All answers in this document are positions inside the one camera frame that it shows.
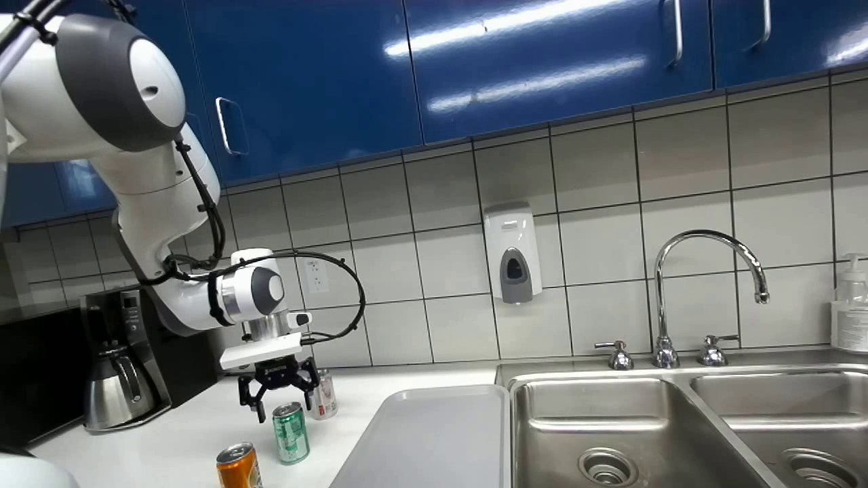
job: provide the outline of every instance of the stainless steel sink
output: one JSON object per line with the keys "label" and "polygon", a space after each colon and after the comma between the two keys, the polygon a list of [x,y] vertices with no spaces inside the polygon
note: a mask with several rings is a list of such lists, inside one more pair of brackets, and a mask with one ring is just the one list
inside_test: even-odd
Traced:
{"label": "stainless steel sink", "polygon": [[531,379],[512,408],[512,486],[761,486],[658,377]]}
{"label": "stainless steel sink", "polygon": [[786,486],[864,488],[864,371],[712,375],[692,389]]}
{"label": "stainless steel sink", "polygon": [[517,488],[868,488],[868,363],[737,355],[725,369],[502,367]]}

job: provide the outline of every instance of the sink basin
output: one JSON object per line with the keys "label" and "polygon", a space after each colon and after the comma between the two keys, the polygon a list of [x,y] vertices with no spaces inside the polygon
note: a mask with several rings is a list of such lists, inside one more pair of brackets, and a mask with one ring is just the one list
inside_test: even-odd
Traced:
{"label": "sink basin", "polygon": [[512,390],[512,486],[761,486],[658,377],[525,379]]}
{"label": "sink basin", "polygon": [[712,375],[696,397],[794,488],[868,486],[868,375]]}

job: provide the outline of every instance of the green can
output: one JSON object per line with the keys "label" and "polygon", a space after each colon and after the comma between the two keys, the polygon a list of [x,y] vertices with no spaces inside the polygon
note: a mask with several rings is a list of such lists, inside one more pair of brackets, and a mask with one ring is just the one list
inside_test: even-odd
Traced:
{"label": "green can", "polygon": [[310,457],[310,440],[303,427],[303,408],[297,402],[288,408],[277,408],[272,416],[274,440],[277,440],[277,458],[281,465],[297,465]]}

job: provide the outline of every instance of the kettle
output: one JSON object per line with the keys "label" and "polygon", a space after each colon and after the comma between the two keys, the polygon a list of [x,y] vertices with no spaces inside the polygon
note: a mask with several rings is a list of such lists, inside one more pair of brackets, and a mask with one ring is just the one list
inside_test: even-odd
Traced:
{"label": "kettle", "polygon": [[86,386],[86,431],[110,431],[155,412],[155,390],[129,347],[99,351]]}

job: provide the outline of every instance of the cabinet handle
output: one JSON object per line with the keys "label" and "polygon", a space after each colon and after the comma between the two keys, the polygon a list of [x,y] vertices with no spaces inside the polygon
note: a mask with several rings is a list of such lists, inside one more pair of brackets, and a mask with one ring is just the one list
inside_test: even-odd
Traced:
{"label": "cabinet handle", "polygon": [[243,154],[243,152],[236,152],[234,145],[227,141],[221,107],[239,107],[239,104],[234,104],[231,99],[213,99],[213,112],[216,112],[216,129],[219,129],[221,149],[225,149],[225,154],[239,157],[239,154]]}
{"label": "cabinet handle", "polygon": [[676,26],[676,58],[669,65],[682,61],[682,22],[680,22],[680,0],[672,0],[672,26]]}
{"label": "cabinet handle", "polygon": [[752,43],[752,50],[761,47],[771,41],[771,0],[761,0],[761,39],[757,43]]}

